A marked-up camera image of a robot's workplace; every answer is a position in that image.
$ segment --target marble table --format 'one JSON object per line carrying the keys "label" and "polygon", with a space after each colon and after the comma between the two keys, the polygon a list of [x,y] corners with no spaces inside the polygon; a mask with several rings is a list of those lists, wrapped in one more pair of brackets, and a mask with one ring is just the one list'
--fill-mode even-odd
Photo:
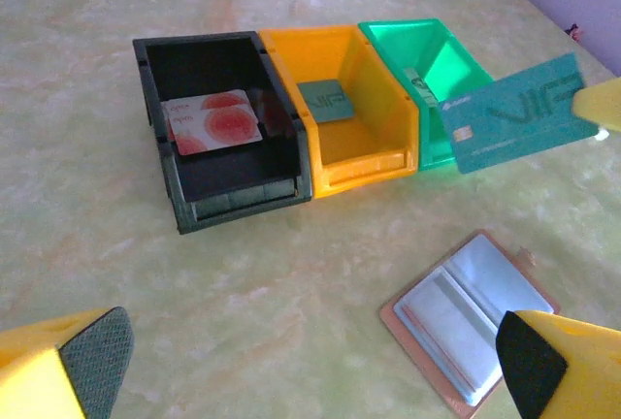
{"label": "marble table", "polygon": [[[0,328],[126,307],[116,418],[450,418],[377,312],[479,227],[621,328],[618,135],[177,233],[133,38],[427,16],[496,79],[568,51],[611,78],[526,0],[0,1]],[[518,417],[505,386],[479,417]]]}

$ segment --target card holder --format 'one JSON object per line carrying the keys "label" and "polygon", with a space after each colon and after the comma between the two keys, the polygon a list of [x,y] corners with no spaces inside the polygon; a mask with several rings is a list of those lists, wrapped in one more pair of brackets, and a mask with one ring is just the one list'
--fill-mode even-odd
{"label": "card holder", "polygon": [[476,231],[380,311],[380,318],[460,418],[473,417],[502,377],[495,350],[507,310],[558,312],[526,271]]}

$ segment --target teal vip card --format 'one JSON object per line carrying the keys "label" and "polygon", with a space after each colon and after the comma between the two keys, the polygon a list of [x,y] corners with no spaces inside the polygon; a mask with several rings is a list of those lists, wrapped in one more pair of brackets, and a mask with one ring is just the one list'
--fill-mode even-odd
{"label": "teal vip card", "polygon": [[354,116],[351,101],[338,81],[301,82],[298,88],[317,123],[343,120]]}
{"label": "teal vip card", "polygon": [[572,53],[440,103],[462,174],[582,140],[597,125],[572,113],[584,81]]}

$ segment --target green storage bin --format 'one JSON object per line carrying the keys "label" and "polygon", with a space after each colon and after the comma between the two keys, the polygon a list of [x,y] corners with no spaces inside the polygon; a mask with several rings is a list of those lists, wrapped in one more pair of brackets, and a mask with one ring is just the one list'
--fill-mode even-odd
{"label": "green storage bin", "polygon": [[359,26],[420,110],[418,169],[454,161],[437,103],[493,79],[439,19],[367,21]]}

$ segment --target card chip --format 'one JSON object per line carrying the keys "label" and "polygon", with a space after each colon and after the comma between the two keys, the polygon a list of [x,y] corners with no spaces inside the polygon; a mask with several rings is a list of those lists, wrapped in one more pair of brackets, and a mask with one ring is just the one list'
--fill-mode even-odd
{"label": "card chip", "polygon": [[462,128],[458,128],[453,131],[453,137],[455,141],[459,143],[460,141],[469,140],[473,136],[473,129],[470,125],[463,126]]}

